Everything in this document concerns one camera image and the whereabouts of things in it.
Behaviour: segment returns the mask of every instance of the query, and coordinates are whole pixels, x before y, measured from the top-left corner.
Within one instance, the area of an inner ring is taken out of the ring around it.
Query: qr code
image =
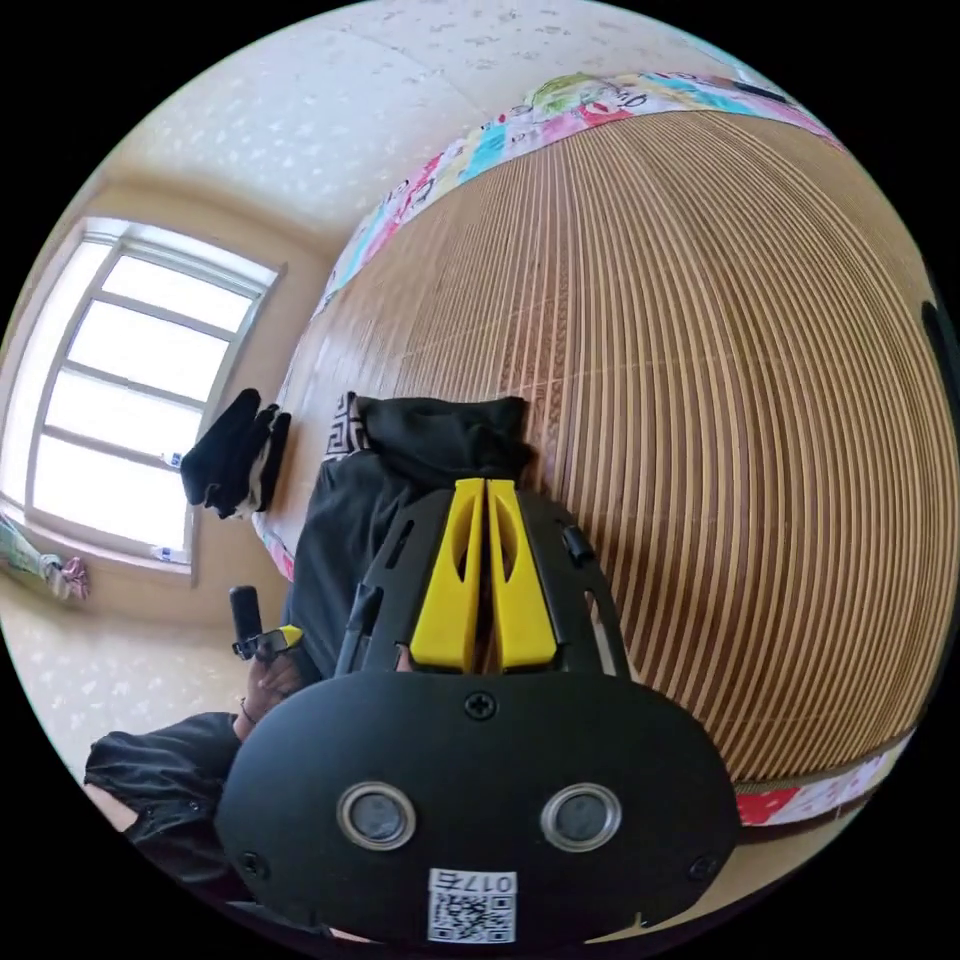
[[[431,877],[428,939],[435,943],[513,943],[516,914],[513,874],[445,870]]]

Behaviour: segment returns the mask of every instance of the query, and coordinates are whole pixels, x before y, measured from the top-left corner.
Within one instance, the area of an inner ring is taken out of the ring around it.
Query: window sill
[[[0,508],[3,509],[4,516],[11,520],[41,553],[56,553],[64,560],[79,556],[84,563],[94,569],[108,569],[126,574],[139,571],[149,577],[162,578],[168,585],[182,586],[187,590],[194,586],[192,564],[165,563],[162,560],[119,553],[105,547],[84,543],[38,523],[27,521],[22,510],[6,501],[0,503]]]

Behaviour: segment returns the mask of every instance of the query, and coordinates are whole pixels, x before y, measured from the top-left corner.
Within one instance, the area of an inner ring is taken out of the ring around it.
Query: bamboo mat
[[[915,722],[958,577],[920,256],[847,154],[716,113],[607,124],[426,210],[318,315],[282,401],[294,546],[344,389],[521,394],[532,481],[598,547],[641,679],[737,781]]]

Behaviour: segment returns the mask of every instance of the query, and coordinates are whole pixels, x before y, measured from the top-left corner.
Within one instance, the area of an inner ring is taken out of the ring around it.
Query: person's hand
[[[255,724],[302,687],[300,672],[289,654],[281,653],[269,663],[254,657],[247,676],[247,695],[233,725],[234,732],[246,740]]]

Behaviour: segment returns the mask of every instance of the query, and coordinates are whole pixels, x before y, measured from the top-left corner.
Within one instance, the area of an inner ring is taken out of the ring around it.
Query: bed
[[[530,403],[639,678],[750,825],[869,793],[944,654],[957,444],[907,230],[816,118],[729,80],[560,78],[358,227],[292,359],[256,524],[292,576],[348,391]]]

